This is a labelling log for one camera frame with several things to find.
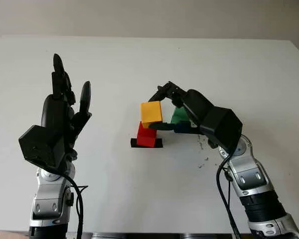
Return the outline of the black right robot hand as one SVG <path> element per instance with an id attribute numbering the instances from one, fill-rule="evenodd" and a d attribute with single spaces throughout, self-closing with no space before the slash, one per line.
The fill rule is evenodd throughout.
<path id="1" fill-rule="evenodd" d="M 157 92 L 149 101 L 162 101 L 165 98 L 169 98 L 175 107 L 184 108 L 196 127 L 192 127 L 191 123 L 185 120 L 178 123 L 154 122 L 149 124 L 149 128 L 173 130 L 175 133 L 201 134 L 199 127 L 214 105 L 197 90 L 185 91 L 171 81 L 164 86 L 158 86 Z"/>

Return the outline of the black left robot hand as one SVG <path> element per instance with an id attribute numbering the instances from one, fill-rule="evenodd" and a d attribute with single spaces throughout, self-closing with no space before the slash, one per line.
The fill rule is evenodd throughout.
<path id="1" fill-rule="evenodd" d="M 85 82 L 80 97 L 78 112 L 72 106 L 76 103 L 75 94 L 68 73 L 64 70 L 61 57 L 53 55 L 54 71 L 52 94 L 44 101 L 41 125 L 56 130 L 63 136 L 62 156 L 74 151 L 75 141 L 92 116 L 89 112 L 91 102 L 91 83 Z"/>

